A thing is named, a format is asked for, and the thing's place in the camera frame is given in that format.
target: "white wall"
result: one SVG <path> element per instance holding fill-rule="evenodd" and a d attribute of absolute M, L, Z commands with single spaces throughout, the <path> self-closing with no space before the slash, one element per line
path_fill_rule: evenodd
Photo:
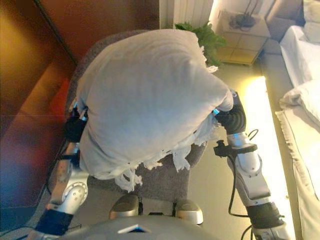
<path fill-rule="evenodd" d="M 159 0 L 160 28 L 172 28 L 175 23 L 191 23 L 193 27 L 209 20 L 214 0 Z"/>
<path fill-rule="evenodd" d="M 214 0 L 209 21 L 212 23 L 213 30 L 216 29 L 219 11 L 227 10 L 230 12 L 244 13 L 250 0 Z M 253 14 L 265 17 L 275 0 L 257 0 L 258 4 Z M 256 4 L 256 0 L 252 0 L 249 10 L 251 11 Z"/>

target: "floor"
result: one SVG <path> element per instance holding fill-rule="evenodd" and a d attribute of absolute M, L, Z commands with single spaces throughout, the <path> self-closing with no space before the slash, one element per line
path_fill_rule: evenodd
<path fill-rule="evenodd" d="M 294 237 L 289 200 L 286 198 L 285 177 L 259 61 L 253 66 L 224 64 L 215 75 L 239 93 L 247 113 L 247 132 L 256 128 L 259 129 L 259 133 L 253 139 L 253 142 L 258 145 L 259 154 L 264 163 L 263 174 L 272 194 L 274 194 L 274 200 L 278 204 L 281 214 L 286 216 L 290 234 Z M 217 135 L 220 135 L 220 138 L 226 141 L 224 129 L 220 128 Z M 250 221 L 247 218 L 228 215 L 233 175 L 226 159 L 214 155 L 213 147 L 215 144 L 215 141 L 209 142 L 201 160 L 191 169 L 188 198 L 202 208 L 204 214 L 203 228 L 206 231 L 212 233 L 217 239 L 240 239 L 243 231 L 250 225 Z M 70 228 L 75 230 L 106 221 L 109 210 L 120 196 L 120 193 L 91 187 L 86 202 L 74 216 Z M 45 192 L 37 212 L 27 223 L 27 226 L 37 224 L 49 198 L 50 196 Z M 144 199 L 143 203 L 144 213 L 146 214 L 149 212 L 170 214 L 172 212 L 171 202 Z M 238 214 L 246 214 L 245 207 L 237 193 L 232 211 Z M 29 229 L 20 229 L 19 232 L 12 232 L 3 239 L 17 239 L 28 231 Z M 250 239 L 250 234 L 247 234 L 244 239 Z"/>

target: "green plant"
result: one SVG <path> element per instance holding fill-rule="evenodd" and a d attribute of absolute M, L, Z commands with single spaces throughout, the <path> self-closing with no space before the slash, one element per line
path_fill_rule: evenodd
<path fill-rule="evenodd" d="M 223 36 L 215 34 L 212 30 L 212 24 L 208 22 L 197 28 L 193 28 L 188 22 L 176 23 L 176 29 L 186 30 L 195 33 L 200 47 L 204 47 L 204 56 L 207 66 L 220 66 L 221 61 L 217 58 L 217 49 L 226 45 L 226 39 Z"/>

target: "white pillowcase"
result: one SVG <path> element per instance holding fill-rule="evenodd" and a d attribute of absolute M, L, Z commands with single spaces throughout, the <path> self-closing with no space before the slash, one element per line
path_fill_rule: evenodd
<path fill-rule="evenodd" d="M 307 81 L 295 87 L 279 103 L 282 109 L 286 109 L 288 105 L 302 106 L 306 114 L 320 126 L 320 80 Z"/>
<path fill-rule="evenodd" d="M 306 22 L 303 31 L 308 38 L 308 42 L 320 43 L 320 22 Z"/>
<path fill-rule="evenodd" d="M 173 154 L 176 169 L 188 169 L 190 145 L 211 136 L 211 111 L 233 106 L 228 86 L 206 69 L 196 35 L 175 29 L 106 47 L 79 80 L 76 97 L 89 117 L 80 167 L 128 191 L 142 183 L 140 163 L 151 169 Z"/>

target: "bed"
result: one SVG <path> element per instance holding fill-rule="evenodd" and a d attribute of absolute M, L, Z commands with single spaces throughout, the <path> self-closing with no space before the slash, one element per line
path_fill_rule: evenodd
<path fill-rule="evenodd" d="M 296 238 L 305 240 L 320 236 L 320 44 L 307 31 L 312 3 L 319 9 L 315 0 L 275 1 L 266 20 L 279 44 L 269 43 L 261 58 Z"/>

